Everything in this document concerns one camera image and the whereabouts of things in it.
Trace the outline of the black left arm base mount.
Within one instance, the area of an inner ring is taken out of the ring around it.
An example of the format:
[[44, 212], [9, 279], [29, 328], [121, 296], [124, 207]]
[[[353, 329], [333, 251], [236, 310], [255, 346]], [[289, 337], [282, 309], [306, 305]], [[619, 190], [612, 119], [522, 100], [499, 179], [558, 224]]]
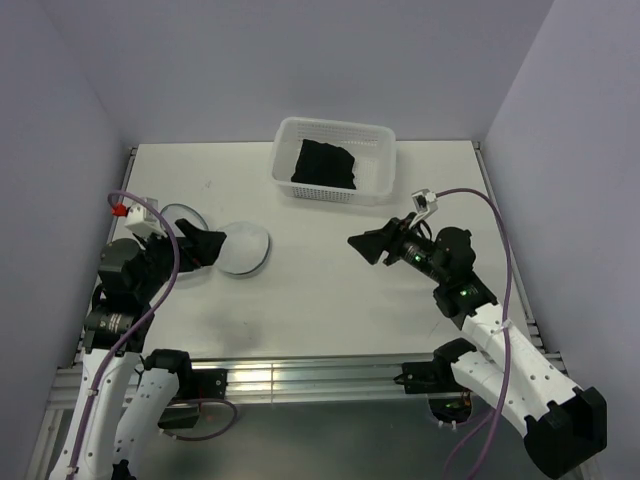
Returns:
[[224, 368], [196, 369], [192, 374], [191, 393], [194, 398], [225, 399], [228, 370]]

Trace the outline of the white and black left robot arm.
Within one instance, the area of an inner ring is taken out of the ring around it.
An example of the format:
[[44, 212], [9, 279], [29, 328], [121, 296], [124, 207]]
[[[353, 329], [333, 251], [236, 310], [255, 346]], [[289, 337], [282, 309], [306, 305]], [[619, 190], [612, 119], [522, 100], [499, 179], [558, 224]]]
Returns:
[[195, 386], [188, 353], [141, 356], [159, 303], [180, 273], [212, 266], [226, 240], [186, 219], [181, 234], [157, 222], [101, 251], [99, 284], [84, 321], [80, 391], [53, 479], [133, 479], [146, 443], [173, 399]]

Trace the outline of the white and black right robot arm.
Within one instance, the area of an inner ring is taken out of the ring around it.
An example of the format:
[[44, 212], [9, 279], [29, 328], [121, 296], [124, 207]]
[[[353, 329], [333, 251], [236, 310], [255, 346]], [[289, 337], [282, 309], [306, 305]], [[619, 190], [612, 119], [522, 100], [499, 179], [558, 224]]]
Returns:
[[511, 325], [505, 305], [474, 271], [470, 231], [446, 227], [430, 240], [410, 223], [393, 218], [347, 242], [371, 265], [403, 261], [436, 283], [436, 305], [462, 335], [435, 351], [435, 383], [446, 390], [460, 386], [491, 405], [551, 479], [603, 451], [605, 398], [594, 387], [581, 388]]

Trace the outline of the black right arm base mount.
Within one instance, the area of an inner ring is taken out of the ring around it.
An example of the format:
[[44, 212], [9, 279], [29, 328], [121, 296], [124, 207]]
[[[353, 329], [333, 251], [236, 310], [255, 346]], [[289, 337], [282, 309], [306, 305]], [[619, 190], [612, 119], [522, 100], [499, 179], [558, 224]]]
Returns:
[[407, 395], [440, 394], [460, 392], [450, 365], [442, 360], [406, 362], [401, 365], [401, 373], [393, 378], [402, 386]]

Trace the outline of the black bra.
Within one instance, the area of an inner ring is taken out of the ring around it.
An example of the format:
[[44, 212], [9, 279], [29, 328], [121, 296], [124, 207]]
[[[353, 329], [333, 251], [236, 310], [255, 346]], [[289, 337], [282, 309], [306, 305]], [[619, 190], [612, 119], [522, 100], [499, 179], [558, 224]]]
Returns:
[[355, 190], [354, 166], [355, 157], [346, 149], [304, 139], [291, 181]]

